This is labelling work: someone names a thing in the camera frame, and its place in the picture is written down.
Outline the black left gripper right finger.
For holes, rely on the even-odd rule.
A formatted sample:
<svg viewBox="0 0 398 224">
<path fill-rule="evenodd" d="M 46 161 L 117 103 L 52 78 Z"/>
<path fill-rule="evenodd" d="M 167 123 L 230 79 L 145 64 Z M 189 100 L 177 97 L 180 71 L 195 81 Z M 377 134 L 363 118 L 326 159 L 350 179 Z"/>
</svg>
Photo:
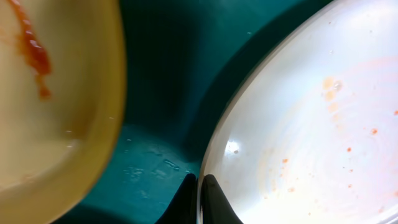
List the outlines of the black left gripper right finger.
<svg viewBox="0 0 398 224">
<path fill-rule="evenodd" d="M 206 175 L 203 179 L 200 204 L 202 224 L 243 224 L 212 174 Z"/>
</svg>

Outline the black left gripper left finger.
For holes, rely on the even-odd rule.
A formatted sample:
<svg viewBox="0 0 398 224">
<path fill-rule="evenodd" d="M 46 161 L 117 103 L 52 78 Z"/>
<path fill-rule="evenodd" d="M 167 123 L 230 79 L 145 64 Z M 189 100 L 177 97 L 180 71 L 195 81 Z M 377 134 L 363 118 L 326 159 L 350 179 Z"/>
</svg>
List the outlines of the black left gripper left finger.
<svg viewBox="0 0 398 224">
<path fill-rule="evenodd" d="M 197 178 L 187 174 L 169 206 L 155 224 L 197 223 Z"/>
</svg>

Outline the white plate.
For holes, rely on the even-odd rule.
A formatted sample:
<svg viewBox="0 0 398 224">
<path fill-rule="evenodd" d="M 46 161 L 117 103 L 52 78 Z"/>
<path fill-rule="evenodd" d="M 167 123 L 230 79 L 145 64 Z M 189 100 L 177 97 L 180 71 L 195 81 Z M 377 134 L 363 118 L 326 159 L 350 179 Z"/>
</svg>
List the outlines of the white plate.
<svg viewBox="0 0 398 224">
<path fill-rule="evenodd" d="M 243 83 L 209 142 L 244 223 L 397 222 L 397 1 L 332 1 Z"/>
</svg>

